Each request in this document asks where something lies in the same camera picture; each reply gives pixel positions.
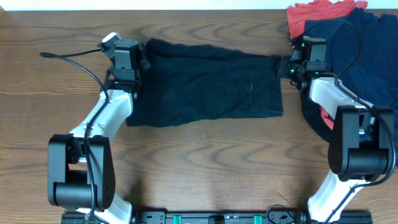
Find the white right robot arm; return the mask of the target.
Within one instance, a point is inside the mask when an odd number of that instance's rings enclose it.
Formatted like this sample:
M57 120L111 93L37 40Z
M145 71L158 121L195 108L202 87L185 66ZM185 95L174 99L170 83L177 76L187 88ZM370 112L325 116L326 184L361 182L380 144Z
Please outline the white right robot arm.
M369 222L368 215L352 215L344 208L360 190L381 185L393 174L393 111L359 98L336 75L325 72L323 64L291 56L283 58L277 70L333 120L330 170L305 210L291 217L294 223Z

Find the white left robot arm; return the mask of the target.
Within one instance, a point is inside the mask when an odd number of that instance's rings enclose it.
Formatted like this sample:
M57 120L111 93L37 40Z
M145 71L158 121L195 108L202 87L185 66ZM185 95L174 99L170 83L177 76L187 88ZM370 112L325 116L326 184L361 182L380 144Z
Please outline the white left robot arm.
M141 74L142 44L102 43L113 65L100 83L99 100L68 134L48 143L49 203L79 213L78 223L139 223L131 203L116 194L111 143L133 113Z

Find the black shorts white waistband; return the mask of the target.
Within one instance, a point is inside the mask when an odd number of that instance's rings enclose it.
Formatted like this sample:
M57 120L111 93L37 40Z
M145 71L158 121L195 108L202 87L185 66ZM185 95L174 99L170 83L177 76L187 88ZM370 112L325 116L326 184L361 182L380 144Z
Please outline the black shorts white waistband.
M283 115L281 57L211 45L146 43L149 68L141 76L128 126L163 128L203 119Z

